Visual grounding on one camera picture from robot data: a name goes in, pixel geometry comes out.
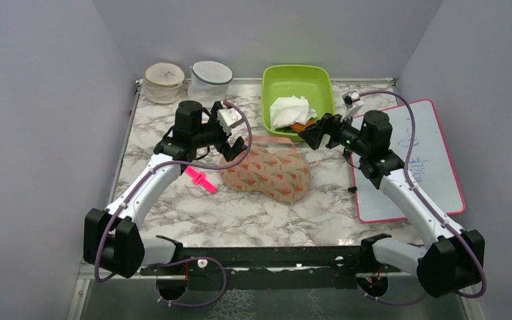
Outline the floral mesh laundry bag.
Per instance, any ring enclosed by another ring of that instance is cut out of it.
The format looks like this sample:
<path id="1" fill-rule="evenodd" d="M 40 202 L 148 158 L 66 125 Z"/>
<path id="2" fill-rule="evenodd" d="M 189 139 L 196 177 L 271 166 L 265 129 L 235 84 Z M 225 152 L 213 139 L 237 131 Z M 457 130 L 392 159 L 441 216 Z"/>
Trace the floral mesh laundry bag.
<path id="1" fill-rule="evenodd" d="M 280 203 L 301 200 L 311 186 L 309 165 L 292 140 L 284 137 L 254 135 L 247 157 L 221 170 L 220 176 L 234 191 L 258 191 Z"/>

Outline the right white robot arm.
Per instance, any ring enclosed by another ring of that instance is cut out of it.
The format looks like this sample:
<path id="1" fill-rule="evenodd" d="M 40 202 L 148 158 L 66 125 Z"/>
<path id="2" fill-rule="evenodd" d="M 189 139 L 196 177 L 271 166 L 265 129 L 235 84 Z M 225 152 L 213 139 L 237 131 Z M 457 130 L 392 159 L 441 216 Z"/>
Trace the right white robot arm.
<path id="1" fill-rule="evenodd" d="M 408 162 L 390 149 L 392 132 L 386 113 L 368 111 L 359 129 L 352 126 L 350 119 L 327 113 L 298 135 L 312 149 L 318 149 L 323 136 L 329 135 L 328 149 L 341 145 L 357 154 L 362 174 L 392 200 L 423 240 L 423 247 L 396 241 L 389 235 L 363 240 L 358 262 L 364 270 L 392 265 L 416 276 L 425 292 L 434 298 L 449 293 L 472 299 L 483 296 L 487 278 L 482 234 L 466 230 L 428 198 L 413 180 Z"/>

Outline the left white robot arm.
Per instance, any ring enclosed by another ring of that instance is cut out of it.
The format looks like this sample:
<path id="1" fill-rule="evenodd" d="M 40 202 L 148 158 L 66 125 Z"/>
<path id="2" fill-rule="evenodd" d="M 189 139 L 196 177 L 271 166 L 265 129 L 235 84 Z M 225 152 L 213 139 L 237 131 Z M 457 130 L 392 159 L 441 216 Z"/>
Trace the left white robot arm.
<path id="1" fill-rule="evenodd" d="M 249 124 L 246 115 L 228 101 L 208 110 L 197 101 L 182 101 L 173 126 L 154 146 L 138 178 L 104 209 L 85 216 L 83 259 L 94 266 L 94 278 L 104 283 L 119 275 L 132 277 L 140 267 L 158 264 L 166 273 L 182 268 L 182 244 L 165 236 L 144 241 L 139 232 L 146 216 L 166 188 L 189 167 L 221 171 L 239 165 L 253 142 L 238 137 L 228 143 L 233 128 Z"/>

